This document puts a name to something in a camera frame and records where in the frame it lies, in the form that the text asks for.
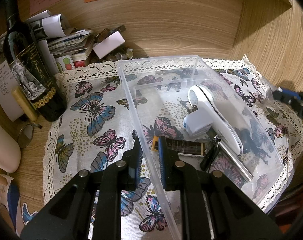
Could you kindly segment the silver metal tube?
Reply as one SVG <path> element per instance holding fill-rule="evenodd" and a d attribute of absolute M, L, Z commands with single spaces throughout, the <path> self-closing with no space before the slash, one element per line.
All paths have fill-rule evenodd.
<path fill-rule="evenodd" d="M 243 178 L 247 182 L 251 181 L 253 179 L 252 173 L 247 169 L 247 167 L 239 159 L 236 153 L 230 148 L 230 146 L 228 146 L 226 142 L 224 142 L 218 135 L 214 136 L 213 140 L 216 142 L 220 150 L 222 150 L 234 163 Z"/>

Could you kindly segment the white charger plug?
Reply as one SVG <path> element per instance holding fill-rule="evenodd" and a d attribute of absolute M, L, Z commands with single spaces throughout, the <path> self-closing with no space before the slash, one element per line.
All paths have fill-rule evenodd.
<path fill-rule="evenodd" d="M 183 127 L 190 137 L 206 133 L 212 126 L 213 119 L 205 109 L 197 109 L 184 117 Z"/>

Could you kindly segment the white handheld beauty device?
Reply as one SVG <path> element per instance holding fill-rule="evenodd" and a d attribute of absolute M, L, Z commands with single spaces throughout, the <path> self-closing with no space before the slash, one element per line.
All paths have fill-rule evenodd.
<path fill-rule="evenodd" d="M 240 156 L 243 153 L 243 144 L 234 128 L 215 105 L 212 92 L 207 87 L 193 85 L 188 90 L 188 100 L 191 105 L 195 105 L 198 109 L 204 109 L 209 114 L 213 120 L 212 128 L 216 134 L 237 156 Z"/>

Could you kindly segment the clear plastic storage box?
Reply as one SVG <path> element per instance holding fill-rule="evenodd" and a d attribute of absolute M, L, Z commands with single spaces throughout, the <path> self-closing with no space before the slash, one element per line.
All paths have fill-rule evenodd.
<path fill-rule="evenodd" d="M 212 92 L 215 105 L 234 129 L 251 129 L 252 118 L 269 137 L 273 152 L 270 153 L 268 165 L 253 153 L 242 153 L 238 156 L 253 175 L 249 182 L 225 153 L 220 153 L 213 163 L 214 167 L 237 184 L 255 204 L 266 207 L 265 198 L 271 193 L 284 165 L 274 143 L 273 130 L 256 117 L 253 101 L 248 99 L 249 94 L 240 83 L 228 84 L 209 62 L 198 56 L 122 61 L 118 68 L 132 121 L 173 239 L 182 237 L 180 195 L 177 191 L 163 189 L 159 155 L 152 150 L 152 140 L 160 135 L 185 141 L 192 139 L 183 127 L 183 120 L 191 108 L 188 90 L 193 85 L 207 87 Z M 212 128 L 193 137 L 193 140 L 209 141 L 215 135 L 217 134 Z"/>

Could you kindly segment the butterfly print lace cloth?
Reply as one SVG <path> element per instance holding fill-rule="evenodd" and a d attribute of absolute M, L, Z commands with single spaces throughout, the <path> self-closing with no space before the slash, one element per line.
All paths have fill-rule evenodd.
<path fill-rule="evenodd" d="M 273 130 L 283 170 L 265 198 L 267 212 L 286 189 L 303 153 L 303 124 L 285 104 L 268 102 L 269 85 L 247 57 L 239 61 L 203 59 L 228 83 L 240 83 L 256 117 Z M 119 76 L 119 63 L 94 64 L 58 76 L 68 106 L 52 124 L 43 159 L 44 201 L 50 201 L 81 170 L 102 171 L 132 148 L 137 133 Z M 122 239 L 173 239 L 143 159 L 135 191 L 120 200 Z"/>

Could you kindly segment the cream cylindrical roll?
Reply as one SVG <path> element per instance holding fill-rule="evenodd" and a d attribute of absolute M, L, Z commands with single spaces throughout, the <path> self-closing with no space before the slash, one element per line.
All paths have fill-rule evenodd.
<path fill-rule="evenodd" d="M 20 165 L 21 150 L 18 143 L 0 126 L 0 168 L 15 172 Z"/>

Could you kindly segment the gold stamp stick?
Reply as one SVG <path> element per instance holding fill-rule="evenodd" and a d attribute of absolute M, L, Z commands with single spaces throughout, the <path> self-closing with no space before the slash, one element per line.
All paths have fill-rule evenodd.
<path fill-rule="evenodd" d="M 36 122 L 38 120 L 38 114 L 36 113 L 30 101 L 26 98 L 22 88 L 18 86 L 13 88 L 11 94 L 18 103 L 18 105 L 22 108 L 25 115 L 29 118 L 29 120 L 32 122 Z"/>

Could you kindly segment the white handwritten note paper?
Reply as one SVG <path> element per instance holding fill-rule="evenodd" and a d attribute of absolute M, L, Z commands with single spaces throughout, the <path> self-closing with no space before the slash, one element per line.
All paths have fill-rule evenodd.
<path fill-rule="evenodd" d="M 0 105 L 11 121 L 17 120 L 24 111 L 14 99 L 11 91 L 18 83 L 13 76 L 7 61 L 0 64 Z"/>

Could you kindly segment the dark wine bottle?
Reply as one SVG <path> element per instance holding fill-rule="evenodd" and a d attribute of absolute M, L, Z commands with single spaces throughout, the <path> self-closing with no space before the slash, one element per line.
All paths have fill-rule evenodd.
<path fill-rule="evenodd" d="M 32 106 L 49 122 L 66 111 L 67 100 L 50 73 L 32 29 L 21 21 L 17 0 L 6 0 L 3 51 L 10 70 Z"/>

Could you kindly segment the stack of books and papers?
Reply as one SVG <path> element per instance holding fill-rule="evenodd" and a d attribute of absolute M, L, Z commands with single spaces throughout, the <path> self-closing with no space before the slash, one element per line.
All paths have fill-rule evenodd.
<path fill-rule="evenodd" d="M 49 10 L 28 18 L 26 23 L 52 74 L 89 65 L 94 31 L 73 28 L 63 14 L 53 15 Z"/>

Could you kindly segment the small white box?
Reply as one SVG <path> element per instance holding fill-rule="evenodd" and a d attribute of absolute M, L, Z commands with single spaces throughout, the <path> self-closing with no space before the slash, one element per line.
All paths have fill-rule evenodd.
<path fill-rule="evenodd" d="M 93 51 L 98 56 L 99 59 L 102 59 L 108 55 L 111 51 L 115 50 L 119 46 L 125 43 L 125 40 L 119 31 L 108 36 L 100 43 L 96 43 L 93 46 Z"/>

